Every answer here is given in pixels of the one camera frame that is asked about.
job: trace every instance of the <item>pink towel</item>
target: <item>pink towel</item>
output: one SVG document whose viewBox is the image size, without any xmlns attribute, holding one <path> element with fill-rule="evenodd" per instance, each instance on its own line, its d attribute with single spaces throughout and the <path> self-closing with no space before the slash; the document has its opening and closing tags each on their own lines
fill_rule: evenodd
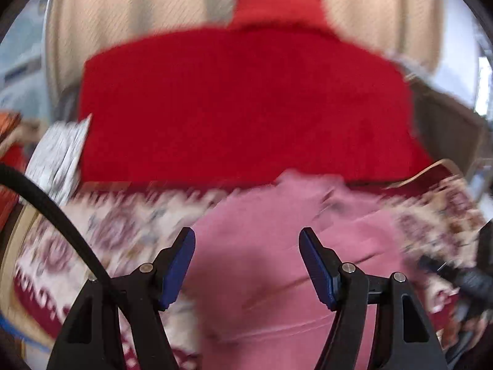
<svg viewBox="0 0 493 370">
<path fill-rule="evenodd" d="M 299 232 L 311 226 L 324 246 L 368 274 L 403 271 L 398 230 L 378 201 L 336 177 L 288 173 L 275 186 L 229 196 L 199 219 L 185 288 L 206 336 L 203 369 L 313 367 L 334 313 L 316 296 Z M 358 368 L 368 362 L 374 311 L 369 318 Z"/>
</svg>

